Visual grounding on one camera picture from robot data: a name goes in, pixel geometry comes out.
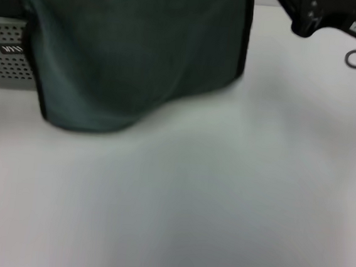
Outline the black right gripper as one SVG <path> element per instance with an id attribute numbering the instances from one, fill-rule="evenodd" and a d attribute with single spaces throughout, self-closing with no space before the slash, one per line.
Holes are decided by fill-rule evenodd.
<path id="1" fill-rule="evenodd" d="M 278 0 L 291 19 L 291 29 L 310 37 L 322 28 L 334 28 L 356 38 L 356 0 Z"/>

